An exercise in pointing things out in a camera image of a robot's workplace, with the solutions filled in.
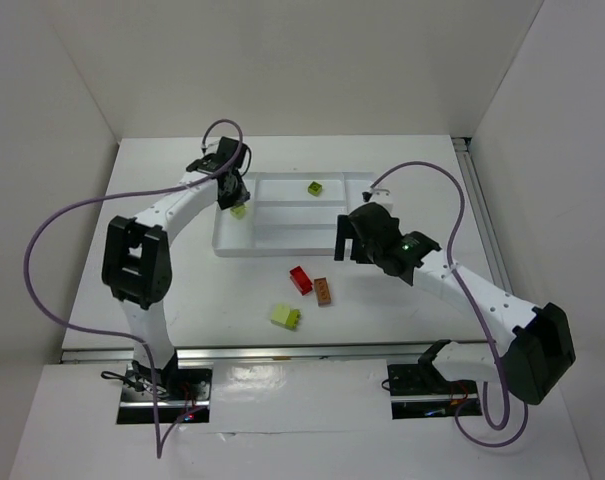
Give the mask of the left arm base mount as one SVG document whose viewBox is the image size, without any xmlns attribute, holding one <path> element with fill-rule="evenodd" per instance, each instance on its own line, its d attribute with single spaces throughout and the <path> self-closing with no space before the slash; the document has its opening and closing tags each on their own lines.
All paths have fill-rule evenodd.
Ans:
<svg viewBox="0 0 605 480">
<path fill-rule="evenodd" d="M 184 423 L 208 423 L 213 370 L 211 368 L 180 369 L 177 383 L 158 388 L 159 422 L 169 425 L 180 415 Z M 100 377 L 119 382 L 121 394 L 116 423 L 119 425 L 153 424 L 152 385 L 128 366 L 125 373 L 102 371 Z"/>
</svg>

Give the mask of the orange lego brick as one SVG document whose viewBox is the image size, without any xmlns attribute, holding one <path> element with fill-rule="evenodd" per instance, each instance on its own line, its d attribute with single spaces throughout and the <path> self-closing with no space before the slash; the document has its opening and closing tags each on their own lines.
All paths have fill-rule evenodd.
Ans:
<svg viewBox="0 0 605 480">
<path fill-rule="evenodd" d="M 325 277 L 316 278 L 313 284 L 318 305 L 320 307 L 330 305 L 332 303 L 332 296 L 327 279 Z"/>
</svg>

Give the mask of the lime green square lego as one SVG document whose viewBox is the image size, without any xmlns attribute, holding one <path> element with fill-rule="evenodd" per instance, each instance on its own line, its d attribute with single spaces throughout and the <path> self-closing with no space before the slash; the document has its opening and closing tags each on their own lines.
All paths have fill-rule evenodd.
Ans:
<svg viewBox="0 0 605 480">
<path fill-rule="evenodd" d="M 229 212 L 233 218 L 242 219 L 247 213 L 247 207 L 245 204 L 237 205 L 232 207 Z"/>
</svg>

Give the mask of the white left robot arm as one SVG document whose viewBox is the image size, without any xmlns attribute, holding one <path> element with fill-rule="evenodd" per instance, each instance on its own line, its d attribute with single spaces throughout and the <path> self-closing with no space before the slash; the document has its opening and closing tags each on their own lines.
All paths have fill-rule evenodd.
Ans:
<svg viewBox="0 0 605 480">
<path fill-rule="evenodd" d="M 163 305 L 173 279 L 171 243 L 202 210 L 214 204 L 227 210 L 249 200 L 241 168 L 251 157 L 246 144 L 223 137 L 215 151 L 186 167 L 177 191 L 108 224 L 102 282 L 120 303 L 130 333 L 143 341 L 134 347 L 134 372 L 147 381 L 155 372 L 166 391 L 179 383 L 177 351 Z"/>
</svg>

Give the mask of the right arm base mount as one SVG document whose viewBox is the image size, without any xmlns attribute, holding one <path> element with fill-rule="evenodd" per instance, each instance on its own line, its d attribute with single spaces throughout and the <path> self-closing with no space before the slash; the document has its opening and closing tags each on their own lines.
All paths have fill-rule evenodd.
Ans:
<svg viewBox="0 0 605 480">
<path fill-rule="evenodd" d="M 391 363 L 380 384 L 390 395 L 393 420 L 480 416 L 478 388 L 470 380 L 447 381 L 434 367 L 435 354 L 450 340 L 439 340 L 412 363 Z"/>
</svg>

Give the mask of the dark green square lego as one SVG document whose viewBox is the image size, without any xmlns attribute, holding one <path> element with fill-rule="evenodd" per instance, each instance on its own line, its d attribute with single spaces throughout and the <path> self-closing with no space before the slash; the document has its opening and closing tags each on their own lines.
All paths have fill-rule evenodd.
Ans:
<svg viewBox="0 0 605 480">
<path fill-rule="evenodd" d="M 314 197 L 319 197 L 323 192 L 323 185 L 316 181 L 312 181 L 307 187 L 307 192 Z"/>
</svg>

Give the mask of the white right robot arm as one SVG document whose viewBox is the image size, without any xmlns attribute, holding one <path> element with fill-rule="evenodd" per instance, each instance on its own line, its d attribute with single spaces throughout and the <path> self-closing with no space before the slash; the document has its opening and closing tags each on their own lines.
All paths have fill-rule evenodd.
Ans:
<svg viewBox="0 0 605 480">
<path fill-rule="evenodd" d="M 560 307 L 519 299 L 448 259 L 423 233 L 401 233 L 398 219 L 380 204 L 366 203 L 339 216 L 334 258 L 374 264 L 459 313 L 485 321 L 491 341 L 439 340 L 421 355 L 418 370 L 429 386 L 503 382 L 517 399 L 538 405 L 575 362 L 567 315 Z"/>
</svg>

